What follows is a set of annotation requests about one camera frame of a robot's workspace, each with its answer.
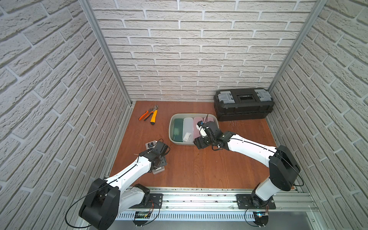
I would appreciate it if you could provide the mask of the clear pencil case with label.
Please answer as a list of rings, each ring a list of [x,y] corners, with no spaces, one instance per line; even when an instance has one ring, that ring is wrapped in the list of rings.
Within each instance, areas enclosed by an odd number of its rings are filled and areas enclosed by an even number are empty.
[[[183,119],[183,142],[193,142],[193,123],[194,120],[191,117],[186,117]]]

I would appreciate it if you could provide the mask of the dark green pencil case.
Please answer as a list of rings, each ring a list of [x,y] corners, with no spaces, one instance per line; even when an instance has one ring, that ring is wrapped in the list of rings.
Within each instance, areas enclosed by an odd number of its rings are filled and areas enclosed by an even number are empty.
[[[184,128],[184,119],[183,118],[175,119],[173,124],[173,135],[172,135],[173,141],[183,142],[183,128]]]

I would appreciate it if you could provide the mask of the clear rounded pencil case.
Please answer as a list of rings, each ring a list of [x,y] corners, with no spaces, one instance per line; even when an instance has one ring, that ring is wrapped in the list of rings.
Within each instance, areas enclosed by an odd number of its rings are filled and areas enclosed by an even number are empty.
[[[205,132],[205,129],[202,126],[201,127],[198,126],[197,129],[199,130],[199,135],[201,137],[206,137],[207,136],[207,134]]]

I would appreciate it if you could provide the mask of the clear rectangular pencil case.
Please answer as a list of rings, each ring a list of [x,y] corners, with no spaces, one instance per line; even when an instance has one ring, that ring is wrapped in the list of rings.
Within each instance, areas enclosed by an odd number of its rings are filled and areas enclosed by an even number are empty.
[[[165,167],[164,167],[164,166],[162,166],[162,167],[159,167],[159,168],[157,168],[157,169],[152,170],[152,173],[153,173],[153,174],[158,174],[158,173],[163,172],[164,170],[165,170]]]

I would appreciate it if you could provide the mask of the pink pencil case with label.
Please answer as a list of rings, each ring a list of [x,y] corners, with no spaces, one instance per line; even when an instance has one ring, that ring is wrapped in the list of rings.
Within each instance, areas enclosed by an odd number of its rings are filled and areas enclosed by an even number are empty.
[[[214,119],[213,119],[212,117],[205,117],[205,118],[204,118],[204,122],[205,122],[205,123],[206,123],[206,122],[209,122],[209,121],[214,122]]]

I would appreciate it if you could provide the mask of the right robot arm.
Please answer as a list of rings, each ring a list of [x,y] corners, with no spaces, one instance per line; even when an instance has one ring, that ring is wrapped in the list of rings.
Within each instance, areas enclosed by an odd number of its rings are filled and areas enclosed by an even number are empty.
[[[266,146],[232,132],[212,133],[210,130],[196,138],[194,144],[198,149],[211,146],[238,152],[269,168],[269,177],[257,185],[249,198],[256,208],[266,206],[279,191],[290,191],[300,173],[300,167],[286,146]]]

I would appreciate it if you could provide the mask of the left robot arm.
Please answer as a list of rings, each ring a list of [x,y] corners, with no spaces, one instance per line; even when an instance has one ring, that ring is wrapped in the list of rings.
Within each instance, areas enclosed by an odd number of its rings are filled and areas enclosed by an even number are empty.
[[[150,189],[132,184],[142,175],[162,169],[167,165],[165,156],[170,147],[154,141],[137,159],[117,174],[96,179],[90,186],[79,210],[79,217],[98,230],[107,230],[118,214],[134,208],[146,208],[150,203]]]

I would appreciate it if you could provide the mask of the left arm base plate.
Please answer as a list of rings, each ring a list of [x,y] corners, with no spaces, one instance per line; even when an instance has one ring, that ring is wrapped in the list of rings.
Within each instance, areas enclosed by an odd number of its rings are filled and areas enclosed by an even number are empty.
[[[163,203],[163,194],[161,193],[153,193],[148,197],[144,198],[140,204],[134,205],[130,207],[130,209],[150,209],[152,205],[154,205],[155,209],[160,209]]]

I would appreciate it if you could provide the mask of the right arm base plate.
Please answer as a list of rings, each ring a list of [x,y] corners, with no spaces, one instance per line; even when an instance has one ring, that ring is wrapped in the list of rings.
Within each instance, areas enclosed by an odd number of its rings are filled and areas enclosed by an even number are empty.
[[[238,209],[276,209],[276,204],[273,197],[267,201],[254,198],[251,194],[236,194]]]

